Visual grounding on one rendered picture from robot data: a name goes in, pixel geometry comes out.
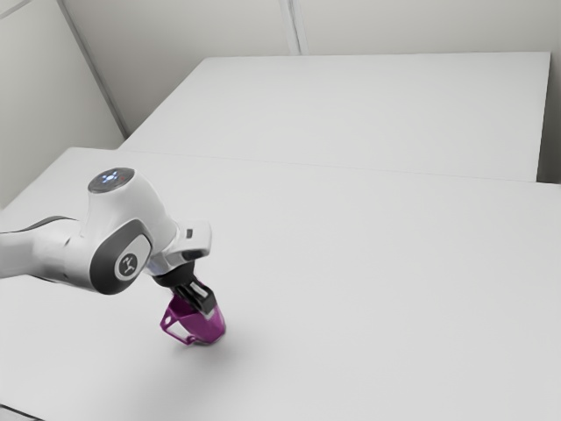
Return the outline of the purple faceted mug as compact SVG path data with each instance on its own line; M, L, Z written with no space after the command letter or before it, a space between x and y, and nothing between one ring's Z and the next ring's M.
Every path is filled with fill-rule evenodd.
M173 297L160 321L162 331L186 346L210 345L221 339L225 334L225 322L217 300L213 315L205 317L176 295L174 288Z

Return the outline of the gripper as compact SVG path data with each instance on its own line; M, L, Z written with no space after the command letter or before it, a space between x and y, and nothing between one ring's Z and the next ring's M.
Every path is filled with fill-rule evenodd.
M195 262L192 260L163 275L153 275L155 282L164 288L174 288L176 295L205 317L211 317L216 307L214 292L195 279Z

